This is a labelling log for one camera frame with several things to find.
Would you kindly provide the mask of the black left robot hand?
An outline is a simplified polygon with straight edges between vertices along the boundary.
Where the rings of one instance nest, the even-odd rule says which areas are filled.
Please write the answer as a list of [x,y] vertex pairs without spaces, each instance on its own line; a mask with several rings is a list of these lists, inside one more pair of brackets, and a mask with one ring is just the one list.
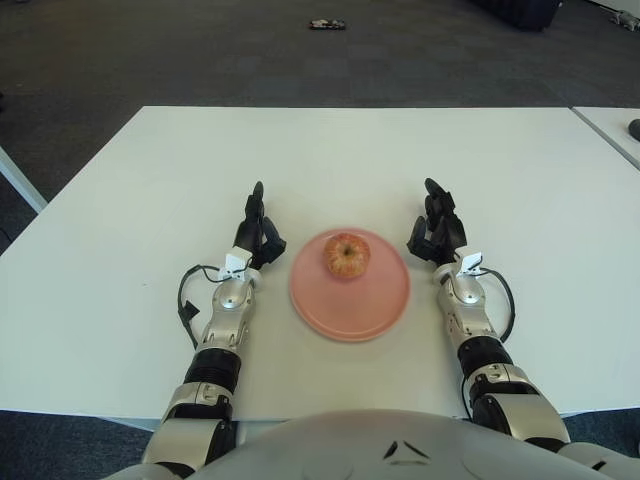
[[264,185],[258,181],[245,204],[245,218],[240,222],[231,250],[219,279],[245,280],[259,272],[265,264],[278,259],[286,249],[286,241],[265,214]]

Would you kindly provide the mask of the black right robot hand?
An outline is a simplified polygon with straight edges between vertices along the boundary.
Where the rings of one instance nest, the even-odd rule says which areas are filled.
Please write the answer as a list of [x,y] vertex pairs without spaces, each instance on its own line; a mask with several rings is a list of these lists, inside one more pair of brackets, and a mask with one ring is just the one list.
[[484,275],[480,267],[483,260],[480,252],[458,253],[459,249],[467,246],[467,239],[463,223],[455,213],[456,205],[451,193],[432,178],[426,178],[424,185],[427,190],[425,214],[414,223],[407,242],[409,252],[424,261],[433,262],[440,282],[447,277]]

